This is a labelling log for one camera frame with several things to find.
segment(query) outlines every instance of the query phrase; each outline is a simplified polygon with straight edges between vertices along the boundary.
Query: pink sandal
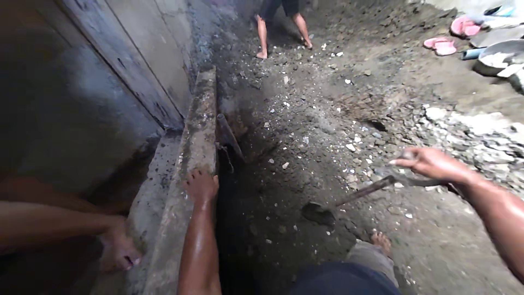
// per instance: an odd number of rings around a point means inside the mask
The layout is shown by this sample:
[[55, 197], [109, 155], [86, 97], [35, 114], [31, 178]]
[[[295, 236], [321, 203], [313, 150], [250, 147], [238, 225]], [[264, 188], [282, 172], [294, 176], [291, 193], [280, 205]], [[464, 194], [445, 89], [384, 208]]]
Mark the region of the pink sandal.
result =
[[451, 32], [455, 36], [459, 37], [469, 37], [476, 35], [481, 30], [481, 27], [475, 24], [474, 21], [467, 18], [466, 16], [461, 16], [456, 18], [451, 23]]
[[424, 47], [435, 50], [435, 53], [438, 56], [451, 55], [457, 52], [457, 49], [453, 44], [454, 41], [447, 37], [431, 38], [424, 41]]

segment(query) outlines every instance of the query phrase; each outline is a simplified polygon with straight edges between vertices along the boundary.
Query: dirt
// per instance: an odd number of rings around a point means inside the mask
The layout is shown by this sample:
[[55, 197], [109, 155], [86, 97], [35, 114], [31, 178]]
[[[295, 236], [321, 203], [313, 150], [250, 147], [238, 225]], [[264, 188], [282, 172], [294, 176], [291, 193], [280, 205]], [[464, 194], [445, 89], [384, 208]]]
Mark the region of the dirt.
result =
[[[456, 11], [401, 1], [303, 4], [314, 49], [301, 46], [279, 11], [267, 60], [254, 57], [256, 3], [218, 6], [230, 9], [213, 39], [219, 99], [238, 107], [237, 134], [248, 129], [240, 138], [246, 163], [220, 151], [224, 293], [286, 293], [301, 269], [342, 261], [374, 228], [392, 240], [404, 294], [522, 293], [474, 210], [445, 189], [373, 193], [341, 206], [333, 230], [301, 217], [309, 201], [331, 204], [380, 179], [404, 146], [428, 144], [412, 131], [425, 104], [522, 119], [511, 86], [472, 72], [458, 54], [436, 57], [421, 46], [449, 35]], [[460, 51], [467, 41], [455, 44]]]

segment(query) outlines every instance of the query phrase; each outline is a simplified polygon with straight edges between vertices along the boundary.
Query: forearm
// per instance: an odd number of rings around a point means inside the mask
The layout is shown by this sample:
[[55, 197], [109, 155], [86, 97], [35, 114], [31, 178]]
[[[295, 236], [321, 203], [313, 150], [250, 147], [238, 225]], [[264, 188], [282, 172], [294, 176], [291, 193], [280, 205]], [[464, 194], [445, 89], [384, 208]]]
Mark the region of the forearm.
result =
[[213, 206], [195, 205], [185, 235], [178, 294], [221, 294]]
[[465, 189], [501, 257], [524, 282], [524, 202], [480, 177], [469, 181]]

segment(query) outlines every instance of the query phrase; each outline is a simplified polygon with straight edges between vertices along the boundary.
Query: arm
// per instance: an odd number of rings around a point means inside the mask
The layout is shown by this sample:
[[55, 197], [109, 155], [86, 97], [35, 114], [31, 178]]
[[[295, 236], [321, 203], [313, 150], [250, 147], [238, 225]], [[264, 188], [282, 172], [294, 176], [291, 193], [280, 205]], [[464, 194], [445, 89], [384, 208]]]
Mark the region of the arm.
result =
[[185, 234], [178, 294], [220, 295], [219, 251], [213, 223], [213, 200], [219, 189], [219, 179], [193, 170], [184, 187], [194, 207]]
[[391, 164], [456, 183], [484, 222], [502, 259], [524, 283], [524, 202], [439, 150], [406, 152], [413, 153], [415, 160], [396, 159]]

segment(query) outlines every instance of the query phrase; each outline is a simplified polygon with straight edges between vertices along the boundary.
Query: pipe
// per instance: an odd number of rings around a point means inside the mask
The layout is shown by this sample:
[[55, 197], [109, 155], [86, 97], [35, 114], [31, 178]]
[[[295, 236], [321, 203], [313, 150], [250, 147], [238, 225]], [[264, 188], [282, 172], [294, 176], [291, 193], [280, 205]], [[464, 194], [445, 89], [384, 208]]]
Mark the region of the pipe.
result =
[[219, 122], [219, 131], [220, 131], [220, 143], [221, 144], [229, 144], [233, 147], [233, 150], [235, 153], [242, 159], [242, 161], [245, 162], [244, 155], [242, 154], [242, 150], [240, 149], [240, 146], [238, 145], [238, 142], [236, 141], [235, 135], [233, 135], [233, 131], [231, 130], [231, 127], [227, 123], [226, 117], [224, 114], [218, 114], [216, 116], [218, 122]]
[[466, 50], [462, 52], [462, 60], [477, 59], [484, 50], [486, 50], [486, 47]]

